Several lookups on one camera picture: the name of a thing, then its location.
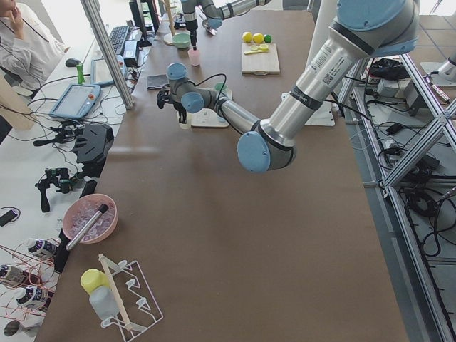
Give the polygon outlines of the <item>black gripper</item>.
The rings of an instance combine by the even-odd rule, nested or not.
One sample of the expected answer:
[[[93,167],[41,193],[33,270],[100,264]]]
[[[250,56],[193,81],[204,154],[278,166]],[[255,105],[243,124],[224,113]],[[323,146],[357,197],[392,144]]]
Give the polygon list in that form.
[[[195,12],[183,13],[186,29],[190,32],[190,43],[193,50],[197,50],[197,17]]]
[[[161,88],[157,94],[158,108],[163,109],[165,104],[173,105],[174,109],[178,112],[178,122],[180,124],[187,124],[187,110],[182,106],[180,102],[174,99],[169,87]]]

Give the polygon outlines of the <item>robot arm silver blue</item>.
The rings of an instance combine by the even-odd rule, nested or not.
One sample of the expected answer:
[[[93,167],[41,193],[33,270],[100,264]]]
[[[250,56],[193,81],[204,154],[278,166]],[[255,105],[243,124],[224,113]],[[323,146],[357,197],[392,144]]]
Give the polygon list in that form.
[[[215,6],[213,0],[184,0],[182,5],[183,17],[186,29],[190,33],[190,43],[193,50],[197,49],[197,29],[198,21],[196,8],[200,7],[203,14],[207,17],[210,26],[218,29],[223,20],[236,16],[241,16],[258,6],[265,6],[269,3],[266,0],[237,0],[228,1],[221,7]]]
[[[173,105],[179,122],[204,108],[224,118],[241,137],[237,157],[250,172],[263,173],[290,165],[296,157],[296,134],[352,69],[365,58],[411,52],[417,42],[419,1],[337,1],[328,38],[273,114],[259,119],[220,91],[198,88],[187,67],[167,67],[167,87],[157,105]]]

